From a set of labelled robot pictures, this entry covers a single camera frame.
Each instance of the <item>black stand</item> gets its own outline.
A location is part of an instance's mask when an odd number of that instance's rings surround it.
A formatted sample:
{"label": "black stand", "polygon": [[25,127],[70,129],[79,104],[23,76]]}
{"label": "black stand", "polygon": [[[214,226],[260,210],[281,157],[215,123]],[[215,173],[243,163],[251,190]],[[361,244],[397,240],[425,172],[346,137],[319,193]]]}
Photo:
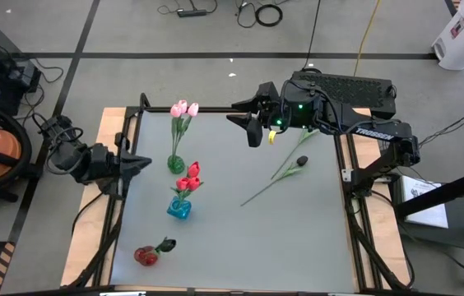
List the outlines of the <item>black stand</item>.
{"label": "black stand", "polygon": [[[393,188],[396,188],[393,189],[393,195],[399,196],[400,186],[393,185]],[[450,201],[446,205],[449,229],[418,224],[405,224],[405,226],[418,238],[464,248],[464,198],[457,199],[458,197],[464,197],[464,177],[397,204],[395,213],[397,219],[404,220],[410,214]]]}

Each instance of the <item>blue glass vase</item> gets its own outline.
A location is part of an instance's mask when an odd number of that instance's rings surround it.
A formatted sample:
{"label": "blue glass vase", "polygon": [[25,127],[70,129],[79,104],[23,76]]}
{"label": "blue glass vase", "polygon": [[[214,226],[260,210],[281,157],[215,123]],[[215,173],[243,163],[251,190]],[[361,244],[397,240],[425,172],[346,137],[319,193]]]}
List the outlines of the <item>blue glass vase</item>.
{"label": "blue glass vase", "polygon": [[190,215],[191,209],[192,203],[190,201],[181,201],[178,197],[174,197],[166,212],[175,218],[185,220]]}

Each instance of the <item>black flower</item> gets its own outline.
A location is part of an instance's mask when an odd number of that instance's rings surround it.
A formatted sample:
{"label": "black flower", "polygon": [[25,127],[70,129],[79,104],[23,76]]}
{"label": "black flower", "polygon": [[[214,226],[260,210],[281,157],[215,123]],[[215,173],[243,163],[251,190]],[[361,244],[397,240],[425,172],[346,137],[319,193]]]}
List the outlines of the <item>black flower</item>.
{"label": "black flower", "polygon": [[298,164],[298,166],[304,166],[305,164],[307,164],[307,160],[309,160],[309,158],[305,155],[302,155],[298,158],[298,160],[296,160],[296,164]]}

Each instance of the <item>white paper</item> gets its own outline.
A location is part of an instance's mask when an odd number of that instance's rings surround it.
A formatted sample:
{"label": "white paper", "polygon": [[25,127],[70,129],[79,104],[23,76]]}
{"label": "white paper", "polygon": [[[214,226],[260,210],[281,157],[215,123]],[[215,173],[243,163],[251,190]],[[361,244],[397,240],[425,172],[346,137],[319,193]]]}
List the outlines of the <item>white paper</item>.
{"label": "white paper", "polygon": [[[407,176],[401,177],[401,184],[404,201],[409,201],[412,198],[415,198],[426,192],[430,192],[436,187],[441,186],[440,183],[432,183]],[[446,207],[444,204],[408,215],[406,217],[406,221],[441,227],[445,229],[448,227],[448,217],[446,216]]]}

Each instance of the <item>green glass vase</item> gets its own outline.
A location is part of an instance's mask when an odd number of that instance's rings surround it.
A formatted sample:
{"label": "green glass vase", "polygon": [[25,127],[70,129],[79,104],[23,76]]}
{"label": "green glass vase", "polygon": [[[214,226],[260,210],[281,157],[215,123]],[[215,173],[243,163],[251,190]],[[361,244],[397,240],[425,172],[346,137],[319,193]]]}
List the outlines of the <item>green glass vase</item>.
{"label": "green glass vase", "polygon": [[179,155],[168,157],[168,169],[173,174],[180,174],[184,171],[184,160]]}

